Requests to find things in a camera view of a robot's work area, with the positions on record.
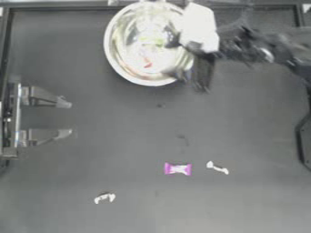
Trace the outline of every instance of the candy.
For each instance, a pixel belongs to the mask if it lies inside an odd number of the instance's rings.
[[[173,165],[170,163],[165,164],[165,174],[175,174],[175,173],[183,173],[187,176],[191,176],[193,174],[193,164],[186,165]]]

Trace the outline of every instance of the metal bowl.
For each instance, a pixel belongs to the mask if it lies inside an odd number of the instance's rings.
[[[139,2],[123,8],[105,33],[103,48],[117,73],[143,86],[177,81],[170,70],[189,70],[194,56],[183,47],[166,48],[182,27],[183,10],[166,2]]]

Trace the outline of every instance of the purple candy wrapper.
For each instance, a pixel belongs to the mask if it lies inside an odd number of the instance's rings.
[[[165,164],[165,174],[183,173],[187,176],[193,175],[193,164],[186,165],[173,165],[170,163]]]

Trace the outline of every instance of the black table surface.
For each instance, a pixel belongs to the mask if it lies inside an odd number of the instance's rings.
[[[74,102],[23,109],[23,128],[73,128],[23,151],[0,179],[0,232],[302,232],[310,229],[311,173],[294,127],[305,86],[274,65],[222,62],[209,95],[185,84],[133,85],[111,68],[102,37],[115,11],[18,12],[10,78]],[[274,31],[292,16],[261,12]],[[230,175],[206,169],[213,160]],[[166,162],[193,163],[169,177]],[[114,203],[95,205],[106,191]]]

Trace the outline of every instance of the black frame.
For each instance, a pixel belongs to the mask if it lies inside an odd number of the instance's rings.
[[[134,3],[133,2],[119,2],[119,6],[109,6],[109,1],[87,1],[87,2],[29,2],[29,3],[3,3],[5,8],[5,14],[3,14],[3,20],[2,20],[2,34],[0,34],[0,120],[3,122],[3,103],[5,103],[5,97],[7,92],[7,60],[9,60],[9,50],[10,50],[10,36],[11,36],[11,27],[13,27],[13,19],[14,19],[14,12],[17,10],[25,10],[25,11],[37,11],[37,10],[57,10],[57,11],[66,11],[66,10],[77,10],[77,11],[85,11],[85,10],[119,10],[123,6]],[[178,1],[173,0],[171,3],[185,6],[186,0]],[[236,8],[236,9],[244,9],[249,7],[249,5],[244,4],[210,4],[210,7],[213,9],[228,9],[228,8]],[[289,8],[294,12],[294,20],[296,25],[298,27],[305,26],[305,14],[304,14],[304,8],[302,4],[282,4],[281,3],[273,3],[268,2],[265,4],[258,4],[254,6],[256,9],[280,9],[280,8]],[[311,107],[311,88],[308,87],[308,96],[309,96],[309,105]],[[296,136],[297,136],[297,144],[298,144],[298,155],[305,162],[305,154],[304,154],[304,141],[302,141],[302,135],[301,130],[305,126],[305,122],[311,119],[311,114],[309,113],[308,116],[304,118],[304,120],[300,122],[297,128],[296,128]],[[3,134],[0,134],[0,157],[5,153],[3,148]]]

